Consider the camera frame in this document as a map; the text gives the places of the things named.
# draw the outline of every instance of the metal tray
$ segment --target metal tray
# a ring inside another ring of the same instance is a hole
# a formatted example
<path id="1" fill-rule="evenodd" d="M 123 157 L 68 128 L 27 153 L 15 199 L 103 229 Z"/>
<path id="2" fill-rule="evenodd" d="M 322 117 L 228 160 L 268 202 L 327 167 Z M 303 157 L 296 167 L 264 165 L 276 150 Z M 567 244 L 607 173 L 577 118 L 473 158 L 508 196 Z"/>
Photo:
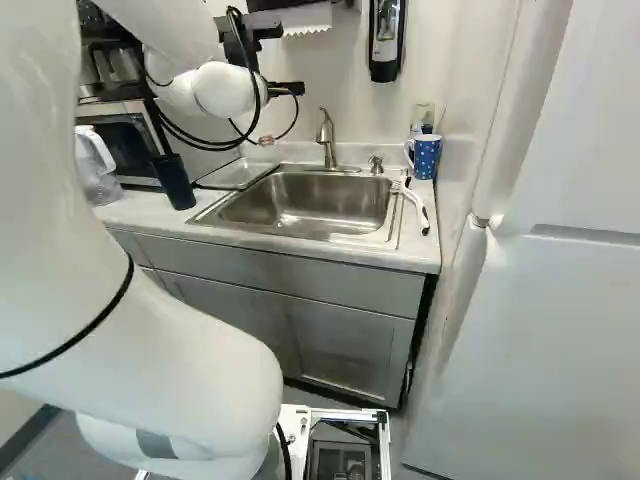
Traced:
<path id="1" fill-rule="evenodd" d="M 200 188 L 220 190 L 246 190 L 278 167 L 277 163 L 247 161 L 239 158 L 228 165 L 205 175 L 196 185 Z"/>

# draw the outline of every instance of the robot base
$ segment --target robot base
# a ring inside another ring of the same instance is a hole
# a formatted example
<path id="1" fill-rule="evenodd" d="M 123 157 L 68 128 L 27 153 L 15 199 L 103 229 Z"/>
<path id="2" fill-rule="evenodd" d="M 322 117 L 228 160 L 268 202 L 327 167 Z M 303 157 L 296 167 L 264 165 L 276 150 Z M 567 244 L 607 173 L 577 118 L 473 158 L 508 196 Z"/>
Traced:
<path id="1" fill-rule="evenodd" d="M 391 430 L 386 411 L 284 404 L 278 421 L 289 441 L 292 480 L 391 480 Z M 316 428 L 320 424 L 324 432 Z M 151 473 L 140 470 L 135 480 L 150 477 Z M 284 478 L 282 452 L 274 431 L 253 480 Z"/>

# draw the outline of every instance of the white refrigerator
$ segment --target white refrigerator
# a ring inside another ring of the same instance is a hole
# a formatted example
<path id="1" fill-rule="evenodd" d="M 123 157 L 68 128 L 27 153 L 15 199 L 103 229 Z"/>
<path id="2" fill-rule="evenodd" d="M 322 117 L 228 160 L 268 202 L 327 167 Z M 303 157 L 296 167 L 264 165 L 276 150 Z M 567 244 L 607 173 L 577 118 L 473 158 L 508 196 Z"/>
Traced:
<path id="1" fill-rule="evenodd" d="M 640 478 L 640 2 L 461 0 L 402 461 Z"/>

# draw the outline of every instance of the sink basin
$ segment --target sink basin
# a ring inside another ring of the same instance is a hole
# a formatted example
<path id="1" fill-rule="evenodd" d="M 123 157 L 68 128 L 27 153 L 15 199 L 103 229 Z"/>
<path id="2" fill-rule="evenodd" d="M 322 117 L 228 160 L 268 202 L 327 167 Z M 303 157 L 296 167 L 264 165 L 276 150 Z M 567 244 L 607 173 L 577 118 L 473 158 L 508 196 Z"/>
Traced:
<path id="1" fill-rule="evenodd" d="M 389 178 L 286 168 L 190 223 L 338 243 L 386 243 L 397 195 Z"/>

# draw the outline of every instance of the floor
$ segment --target floor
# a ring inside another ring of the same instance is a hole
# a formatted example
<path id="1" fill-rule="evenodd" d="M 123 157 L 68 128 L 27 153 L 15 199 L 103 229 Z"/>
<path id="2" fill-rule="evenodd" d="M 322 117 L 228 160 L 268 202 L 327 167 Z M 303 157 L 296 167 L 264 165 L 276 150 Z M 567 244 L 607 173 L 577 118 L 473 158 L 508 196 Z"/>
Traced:
<path id="1" fill-rule="evenodd" d="M 350 405 L 285 387 L 285 403 L 318 408 L 350 408 Z M 428 480 L 400 465 L 404 424 L 401 415 L 391 415 L 391 461 L 393 480 Z M 62 413 L 31 445 L 0 480 L 133 480 L 136 472 L 95 453 L 81 438 L 72 414 Z"/>

